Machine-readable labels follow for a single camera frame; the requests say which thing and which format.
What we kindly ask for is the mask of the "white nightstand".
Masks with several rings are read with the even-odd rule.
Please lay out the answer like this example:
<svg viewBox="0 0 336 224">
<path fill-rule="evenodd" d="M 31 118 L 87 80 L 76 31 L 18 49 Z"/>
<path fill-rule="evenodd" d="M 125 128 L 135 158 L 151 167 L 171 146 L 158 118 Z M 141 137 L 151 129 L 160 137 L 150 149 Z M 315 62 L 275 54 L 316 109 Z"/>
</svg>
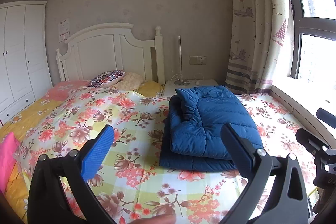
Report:
<svg viewBox="0 0 336 224">
<path fill-rule="evenodd" d="M 197 87 L 195 84 L 195 80 L 189 80 L 189 86 L 175 86 L 170 83 L 170 80 L 165 83 L 165 87 L 163 88 L 162 96 L 163 97 L 171 97 L 176 94 L 176 89 L 189 89 Z M 218 86 L 218 83 L 215 80 L 203 80 L 199 86 Z"/>
</svg>

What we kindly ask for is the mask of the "white wardrobe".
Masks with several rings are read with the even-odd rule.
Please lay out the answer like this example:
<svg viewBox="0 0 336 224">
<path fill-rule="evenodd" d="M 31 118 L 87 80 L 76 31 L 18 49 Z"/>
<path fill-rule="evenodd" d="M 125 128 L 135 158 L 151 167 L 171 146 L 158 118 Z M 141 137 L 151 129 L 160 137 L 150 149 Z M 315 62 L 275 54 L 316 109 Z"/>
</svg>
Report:
<svg viewBox="0 0 336 224">
<path fill-rule="evenodd" d="M 46 4 L 1 4 L 1 126 L 52 88 L 45 43 Z"/>
</svg>

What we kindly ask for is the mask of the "pink pillow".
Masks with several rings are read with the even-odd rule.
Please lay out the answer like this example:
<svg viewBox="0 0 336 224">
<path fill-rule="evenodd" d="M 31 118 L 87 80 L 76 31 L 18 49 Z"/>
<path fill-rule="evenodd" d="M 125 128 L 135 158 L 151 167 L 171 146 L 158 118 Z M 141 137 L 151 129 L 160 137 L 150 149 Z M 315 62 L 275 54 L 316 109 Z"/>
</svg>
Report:
<svg viewBox="0 0 336 224">
<path fill-rule="evenodd" d="M 6 190 L 7 183 L 9 181 L 10 175 L 15 166 L 16 160 L 14 158 L 14 153 L 19 146 L 19 141 L 15 137 L 13 132 L 9 132 L 3 141 L 1 142 L 0 148 L 0 172 L 1 180 L 0 187 L 1 192 L 4 194 Z"/>
</svg>

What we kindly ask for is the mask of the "blue quilted puffer jacket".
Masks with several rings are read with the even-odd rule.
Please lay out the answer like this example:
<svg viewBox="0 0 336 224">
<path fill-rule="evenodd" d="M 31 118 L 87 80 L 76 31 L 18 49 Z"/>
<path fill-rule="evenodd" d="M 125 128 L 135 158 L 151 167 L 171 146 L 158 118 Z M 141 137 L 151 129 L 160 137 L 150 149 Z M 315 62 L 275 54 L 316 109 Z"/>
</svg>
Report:
<svg viewBox="0 0 336 224">
<path fill-rule="evenodd" d="M 198 172 L 234 170 L 221 134 L 226 125 L 255 149 L 263 143 L 254 120 L 238 97 L 223 86 L 177 89 L 170 98 L 159 164 Z"/>
</svg>

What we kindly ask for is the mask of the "yellow pillow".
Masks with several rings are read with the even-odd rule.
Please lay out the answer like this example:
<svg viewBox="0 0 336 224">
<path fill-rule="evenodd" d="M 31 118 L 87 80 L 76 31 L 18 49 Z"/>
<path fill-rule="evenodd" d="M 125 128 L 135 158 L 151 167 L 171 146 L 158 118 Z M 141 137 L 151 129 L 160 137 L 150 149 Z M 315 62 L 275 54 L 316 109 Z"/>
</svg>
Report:
<svg viewBox="0 0 336 224">
<path fill-rule="evenodd" d="M 145 97 L 160 97 L 162 95 L 163 86 L 155 81 L 143 83 L 137 92 Z"/>
</svg>

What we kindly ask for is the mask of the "nautical print curtain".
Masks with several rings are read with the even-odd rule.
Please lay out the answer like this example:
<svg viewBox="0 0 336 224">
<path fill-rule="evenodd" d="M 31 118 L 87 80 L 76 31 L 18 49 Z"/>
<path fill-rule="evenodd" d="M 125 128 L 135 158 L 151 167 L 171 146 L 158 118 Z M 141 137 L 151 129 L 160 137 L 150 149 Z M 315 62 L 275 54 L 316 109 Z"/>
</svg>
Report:
<svg viewBox="0 0 336 224">
<path fill-rule="evenodd" d="M 232 39 L 225 86 L 235 94 L 263 93 L 291 74 L 291 0 L 232 0 Z"/>
</svg>

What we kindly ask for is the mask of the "floral quilt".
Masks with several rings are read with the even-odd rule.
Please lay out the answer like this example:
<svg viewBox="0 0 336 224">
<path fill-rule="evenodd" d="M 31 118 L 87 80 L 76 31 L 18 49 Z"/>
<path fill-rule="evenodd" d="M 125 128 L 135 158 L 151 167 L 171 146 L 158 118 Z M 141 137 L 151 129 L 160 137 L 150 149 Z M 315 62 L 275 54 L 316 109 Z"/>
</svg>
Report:
<svg viewBox="0 0 336 224">
<path fill-rule="evenodd" d="M 117 223 L 175 213 L 177 223 L 218 223 L 247 179 L 236 170 L 199 172 L 159 166 L 169 99 L 136 92 L 81 88 L 55 109 L 37 113 L 15 158 L 26 184 L 37 159 L 65 156 L 95 138 L 107 124 L 114 141 L 89 186 Z"/>
</svg>

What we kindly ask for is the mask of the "yellow bed sheet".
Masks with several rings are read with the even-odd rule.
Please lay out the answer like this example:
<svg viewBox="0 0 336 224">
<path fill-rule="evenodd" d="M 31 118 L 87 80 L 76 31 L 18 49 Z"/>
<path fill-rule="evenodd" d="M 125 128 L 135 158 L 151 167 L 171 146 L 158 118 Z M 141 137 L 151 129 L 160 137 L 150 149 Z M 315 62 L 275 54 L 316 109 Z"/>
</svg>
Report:
<svg viewBox="0 0 336 224">
<path fill-rule="evenodd" d="M 64 156 L 73 147 L 82 146 L 69 138 L 74 127 L 69 122 L 55 118 L 55 115 L 57 107 L 63 102 L 66 103 L 66 108 L 72 109 L 74 94 L 84 86 L 87 86 L 86 81 L 58 83 L 43 98 L 1 127 L 1 142 L 9 132 L 13 132 L 19 141 L 14 153 L 16 163 L 4 196 L 24 223 L 27 223 L 29 195 L 26 182 L 29 181 L 38 156 L 47 152 Z"/>
</svg>

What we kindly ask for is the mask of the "white wooden headboard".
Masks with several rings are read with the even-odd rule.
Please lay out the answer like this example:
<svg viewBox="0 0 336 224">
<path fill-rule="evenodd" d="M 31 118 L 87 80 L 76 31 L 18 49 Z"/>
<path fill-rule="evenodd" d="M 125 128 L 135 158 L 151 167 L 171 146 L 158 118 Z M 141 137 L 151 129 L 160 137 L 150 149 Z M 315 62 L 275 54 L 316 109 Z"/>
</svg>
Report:
<svg viewBox="0 0 336 224">
<path fill-rule="evenodd" d="M 61 81 L 83 81 L 113 70 L 134 72 L 148 81 L 166 82 L 161 28 L 152 40 L 134 37 L 131 23 L 103 23 L 70 36 L 67 52 L 56 50 Z"/>
</svg>

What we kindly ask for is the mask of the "cream textured pillow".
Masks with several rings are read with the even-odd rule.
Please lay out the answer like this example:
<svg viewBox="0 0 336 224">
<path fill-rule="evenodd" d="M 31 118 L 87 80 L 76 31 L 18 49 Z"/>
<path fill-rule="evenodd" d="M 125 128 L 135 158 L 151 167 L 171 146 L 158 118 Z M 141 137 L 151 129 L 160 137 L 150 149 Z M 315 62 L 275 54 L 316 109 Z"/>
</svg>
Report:
<svg viewBox="0 0 336 224">
<path fill-rule="evenodd" d="M 144 79 L 141 75 L 133 72 L 126 72 L 121 81 L 113 85 L 114 88 L 124 91 L 137 91 Z"/>
</svg>

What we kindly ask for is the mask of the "patterned round cushion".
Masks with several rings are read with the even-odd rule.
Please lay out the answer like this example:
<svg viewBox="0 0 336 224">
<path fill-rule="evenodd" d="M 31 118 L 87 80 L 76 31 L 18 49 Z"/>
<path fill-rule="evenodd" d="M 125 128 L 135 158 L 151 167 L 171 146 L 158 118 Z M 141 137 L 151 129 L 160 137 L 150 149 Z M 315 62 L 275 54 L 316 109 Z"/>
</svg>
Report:
<svg viewBox="0 0 336 224">
<path fill-rule="evenodd" d="M 120 82 L 125 76 L 122 70 L 107 71 L 90 80 L 88 86 L 95 88 L 109 88 Z"/>
</svg>

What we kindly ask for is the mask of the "window frame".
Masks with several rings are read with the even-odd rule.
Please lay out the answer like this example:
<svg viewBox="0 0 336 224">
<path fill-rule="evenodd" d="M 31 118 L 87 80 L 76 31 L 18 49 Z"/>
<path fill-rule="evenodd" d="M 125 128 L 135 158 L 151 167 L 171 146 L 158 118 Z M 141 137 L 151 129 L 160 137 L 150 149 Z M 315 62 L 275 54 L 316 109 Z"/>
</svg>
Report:
<svg viewBox="0 0 336 224">
<path fill-rule="evenodd" d="M 291 0 L 294 56 L 291 77 L 324 81 L 335 69 L 335 0 Z"/>
</svg>

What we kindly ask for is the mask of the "slim white desk lamp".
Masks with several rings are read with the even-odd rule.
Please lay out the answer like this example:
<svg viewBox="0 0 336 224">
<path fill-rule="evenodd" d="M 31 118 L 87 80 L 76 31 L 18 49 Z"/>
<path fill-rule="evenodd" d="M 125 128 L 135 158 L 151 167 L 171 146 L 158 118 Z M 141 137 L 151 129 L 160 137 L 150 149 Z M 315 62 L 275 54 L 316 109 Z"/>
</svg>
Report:
<svg viewBox="0 0 336 224">
<path fill-rule="evenodd" d="M 189 80 L 183 78 L 183 57 L 182 57 L 182 41 L 181 36 L 178 35 L 178 61 L 179 61 L 179 73 L 173 75 L 170 80 L 171 84 L 175 86 L 189 86 Z"/>
</svg>

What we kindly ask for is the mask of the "wall paper notice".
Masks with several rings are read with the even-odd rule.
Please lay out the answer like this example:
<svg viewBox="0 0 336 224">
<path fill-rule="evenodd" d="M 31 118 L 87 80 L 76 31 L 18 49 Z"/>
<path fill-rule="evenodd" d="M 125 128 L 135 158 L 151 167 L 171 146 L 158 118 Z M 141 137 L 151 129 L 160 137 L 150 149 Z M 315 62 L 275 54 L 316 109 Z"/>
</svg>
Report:
<svg viewBox="0 0 336 224">
<path fill-rule="evenodd" d="M 58 24 L 59 42 L 65 42 L 70 37 L 70 20 L 63 19 Z"/>
</svg>

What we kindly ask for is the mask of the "wall socket plate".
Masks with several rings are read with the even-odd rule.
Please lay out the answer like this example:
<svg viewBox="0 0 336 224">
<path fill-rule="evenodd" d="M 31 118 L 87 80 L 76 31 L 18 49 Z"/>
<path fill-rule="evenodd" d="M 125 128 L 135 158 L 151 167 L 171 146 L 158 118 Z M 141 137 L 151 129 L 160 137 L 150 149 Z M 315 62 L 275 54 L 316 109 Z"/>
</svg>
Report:
<svg viewBox="0 0 336 224">
<path fill-rule="evenodd" d="M 206 65 L 207 57 L 206 56 L 190 56 L 189 64 L 190 65 Z"/>
</svg>

